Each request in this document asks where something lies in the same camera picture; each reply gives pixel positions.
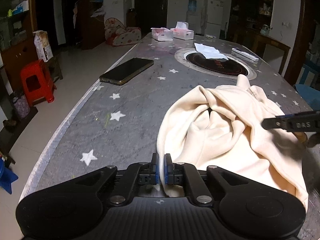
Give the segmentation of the gloved right hand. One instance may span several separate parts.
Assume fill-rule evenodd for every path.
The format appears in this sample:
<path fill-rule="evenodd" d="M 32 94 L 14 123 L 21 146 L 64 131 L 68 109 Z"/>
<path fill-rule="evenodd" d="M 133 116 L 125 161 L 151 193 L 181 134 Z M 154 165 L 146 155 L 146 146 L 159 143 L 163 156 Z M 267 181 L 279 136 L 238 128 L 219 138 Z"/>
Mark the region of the gloved right hand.
<path fill-rule="evenodd" d="M 301 158 L 303 155 L 319 154 L 319 132 L 294 132 L 297 138 L 296 156 Z"/>

